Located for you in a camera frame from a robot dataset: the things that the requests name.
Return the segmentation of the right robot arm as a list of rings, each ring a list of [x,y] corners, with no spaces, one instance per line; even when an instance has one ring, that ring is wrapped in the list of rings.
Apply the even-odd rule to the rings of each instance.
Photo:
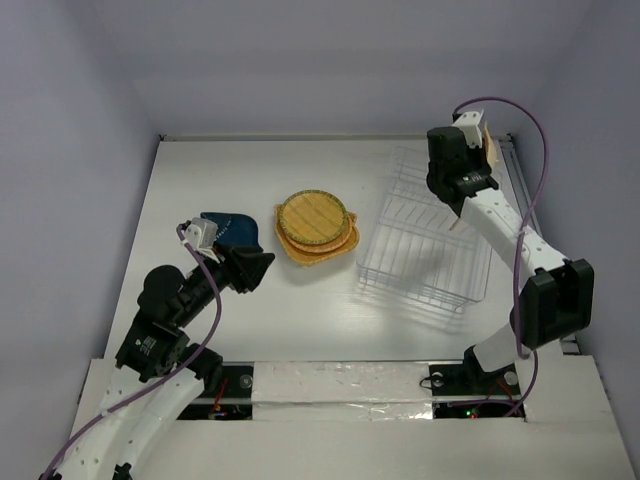
[[[469,141],[461,128],[445,126],[429,130],[427,142],[427,187],[484,238],[513,275],[506,325],[467,348],[461,364],[428,376],[434,389],[480,395],[523,355],[590,325],[595,272],[524,224],[493,177],[481,140]]]

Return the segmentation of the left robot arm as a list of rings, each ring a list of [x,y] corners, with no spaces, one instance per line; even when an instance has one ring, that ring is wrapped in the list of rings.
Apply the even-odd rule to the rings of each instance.
[[[139,310],[115,355],[95,416],[80,427],[42,473],[44,479],[137,479],[158,443],[198,396],[215,392],[223,360],[185,328],[221,292],[254,291],[275,256],[259,246],[196,249],[188,275],[162,265],[149,272]]]

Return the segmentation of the fish-shaped woven plate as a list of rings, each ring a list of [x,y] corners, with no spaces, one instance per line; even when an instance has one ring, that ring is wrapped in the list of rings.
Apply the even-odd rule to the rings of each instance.
[[[485,190],[496,190],[498,182],[493,176],[496,164],[495,148],[492,145],[487,125],[452,125],[445,129],[445,159],[443,174],[449,206],[462,217],[467,200],[476,198]]]

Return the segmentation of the dark blue ceramic plate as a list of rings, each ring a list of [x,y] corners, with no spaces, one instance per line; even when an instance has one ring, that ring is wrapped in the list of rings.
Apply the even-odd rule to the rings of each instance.
[[[240,213],[202,212],[202,219],[217,225],[215,242],[228,246],[258,246],[259,227],[248,215]]]

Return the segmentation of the triangular woven basket plate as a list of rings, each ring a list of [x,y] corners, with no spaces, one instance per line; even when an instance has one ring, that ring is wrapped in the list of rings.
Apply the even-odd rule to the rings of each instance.
[[[360,232],[356,227],[357,215],[354,212],[349,212],[349,236],[345,238],[345,241],[333,250],[326,250],[322,252],[311,252],[304,249],[300,249],[295,245],[279,225],[278,214],[282,205],[276,204],[274,206],[274,230],[280,244],[283,247],[286,255],[296,264],[303,267],[310,267],[319,263],[325,262],[332,258],[336,258],[341,255],[345,255],[353,251],[360,241]]]

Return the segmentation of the round green-rimmed woven plate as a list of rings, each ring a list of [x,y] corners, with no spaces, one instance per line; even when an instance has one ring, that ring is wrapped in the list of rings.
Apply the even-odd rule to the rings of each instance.
[[[306,245],[324,245],[347,228],[343,202],[335,195],[308,189],[290,195],[279,207],[279,226],[291,240]]]

